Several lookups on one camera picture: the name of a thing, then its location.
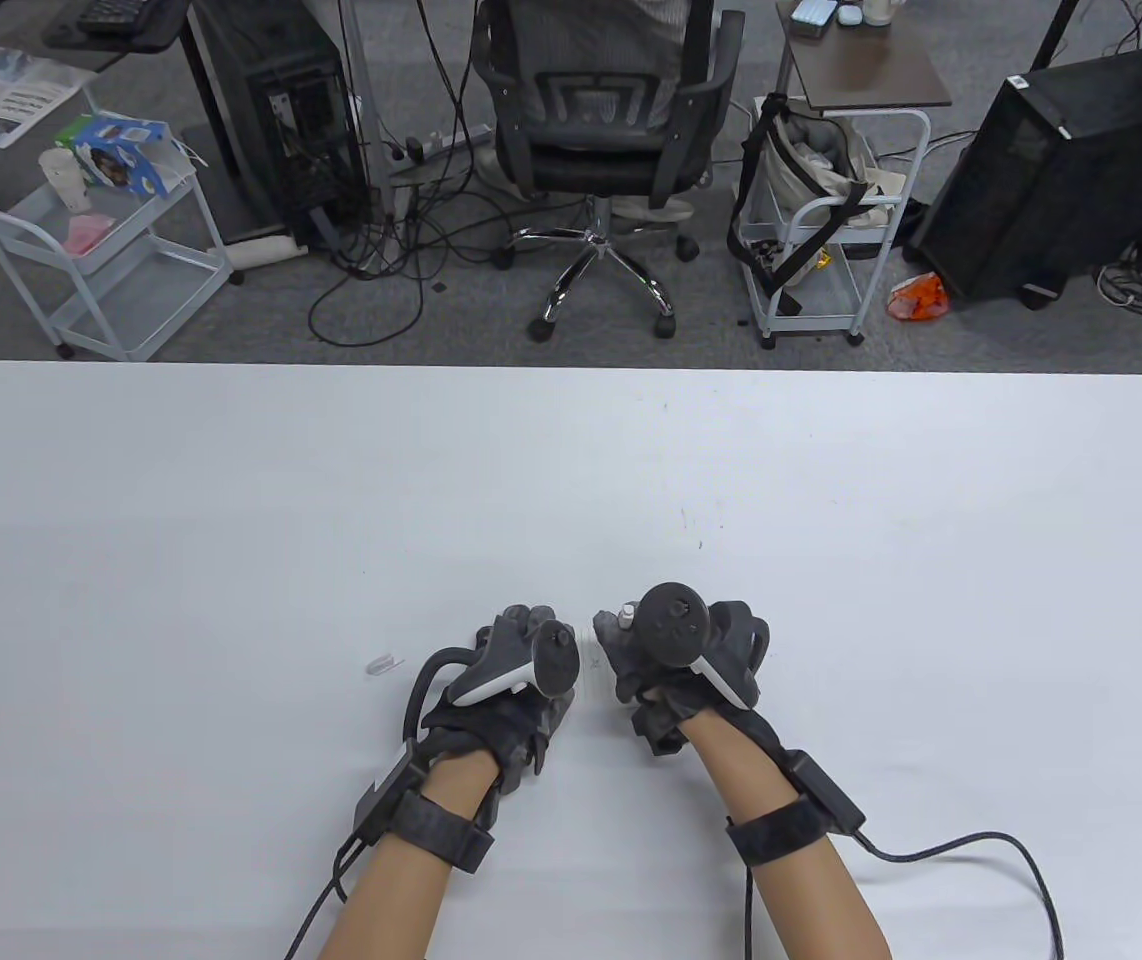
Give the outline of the person's left hand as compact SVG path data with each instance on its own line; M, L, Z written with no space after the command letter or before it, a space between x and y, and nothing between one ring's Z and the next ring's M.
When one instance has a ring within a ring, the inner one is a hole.
M542 773L554 732L576 697L581 669L574 627L549 605L510 605L478 628L471 648L431 655L408 701L405 732L431 758L484 750L510 794Z

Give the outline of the person's right hand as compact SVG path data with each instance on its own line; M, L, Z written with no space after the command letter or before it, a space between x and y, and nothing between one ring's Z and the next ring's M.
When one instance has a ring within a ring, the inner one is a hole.
M632 731L648 741L654 756L677 755L687 744L681 723L711 710L749 737L773 763L785 750L771 724L755 712L757 672L769 650L769 626L743 602L711 605L711 650L690 665L664 665L644 650L640 631L624 628L608 611L593 627L609 665L616 672L616 697L634 704Z

